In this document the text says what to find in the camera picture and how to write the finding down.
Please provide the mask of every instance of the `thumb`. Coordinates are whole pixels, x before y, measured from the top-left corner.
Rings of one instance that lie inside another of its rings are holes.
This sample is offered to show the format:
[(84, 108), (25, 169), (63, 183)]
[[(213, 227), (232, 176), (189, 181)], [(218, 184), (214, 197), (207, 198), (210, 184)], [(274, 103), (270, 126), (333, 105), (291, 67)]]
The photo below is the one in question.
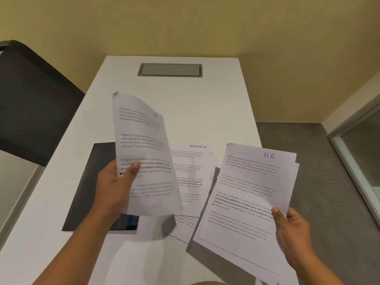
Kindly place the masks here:
[(131, 188), (133, 181), (135, 180), (135, 177), (137, 176), (137, 173), (140, 170), (141, 163), (140, 162), (134, 162), (129, 166), (128, 170), (124, 173), (124, 175), (118, 180), (119, 182), (122, 182), (123, 185), (126, 188)]
[(272, 215), (273, 215), (273, 219), (276, 220), (276, 222), (280, 226), (280, 229), (285, 228), (285, 226), (289, 224), (288, 219), (284, 217), (284, 215), (281, 213), (281, 211), (277, 207), (272, 208)]

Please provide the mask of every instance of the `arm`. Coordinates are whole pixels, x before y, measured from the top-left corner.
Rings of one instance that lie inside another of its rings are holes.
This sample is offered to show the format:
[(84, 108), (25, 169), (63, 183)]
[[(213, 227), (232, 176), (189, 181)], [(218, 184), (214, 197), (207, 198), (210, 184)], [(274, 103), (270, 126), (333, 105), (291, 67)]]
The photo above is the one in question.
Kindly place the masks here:
[(344, 285), (344, 283), (314, 253), (310, 226), (297, 211), (289, 207), (285, 218), (274, 207), (276, 237), (289, 265), (307, 285)]
[(99, 173), (91, 211), (33, 285), (88, 284), (104, 239), (128, 201), (139, 169), (140, 163), (133, 163), (117, 178), (116, 161), (112, 161)]

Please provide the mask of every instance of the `gray carpet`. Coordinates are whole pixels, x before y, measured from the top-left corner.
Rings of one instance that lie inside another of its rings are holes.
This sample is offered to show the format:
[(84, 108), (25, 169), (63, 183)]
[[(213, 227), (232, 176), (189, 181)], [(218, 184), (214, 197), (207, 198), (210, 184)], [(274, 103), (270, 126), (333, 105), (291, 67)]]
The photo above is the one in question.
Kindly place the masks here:
[(257, 129), (264, 148), (297, 153), (290, 205), (309, 221), (316, 254), (347, 285), (380, 284), (380, 230), (322, 125), (257, 122)]

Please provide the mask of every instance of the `glass door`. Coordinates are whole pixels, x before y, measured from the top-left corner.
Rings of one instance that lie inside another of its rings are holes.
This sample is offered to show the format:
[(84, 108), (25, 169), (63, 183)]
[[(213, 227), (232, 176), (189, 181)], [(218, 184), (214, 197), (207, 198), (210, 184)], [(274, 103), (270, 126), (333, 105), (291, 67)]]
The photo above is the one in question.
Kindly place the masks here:
[(380, 226), (380, 105), (329, 138)]

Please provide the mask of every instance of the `chair backrest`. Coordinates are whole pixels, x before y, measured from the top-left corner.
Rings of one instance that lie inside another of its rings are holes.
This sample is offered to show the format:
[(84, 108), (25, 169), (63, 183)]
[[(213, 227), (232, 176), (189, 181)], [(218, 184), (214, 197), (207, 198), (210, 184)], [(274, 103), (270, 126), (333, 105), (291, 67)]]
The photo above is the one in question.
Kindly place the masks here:
[(46, 166), (83, 97), (23, 43), (0, 42), (0, 150)]

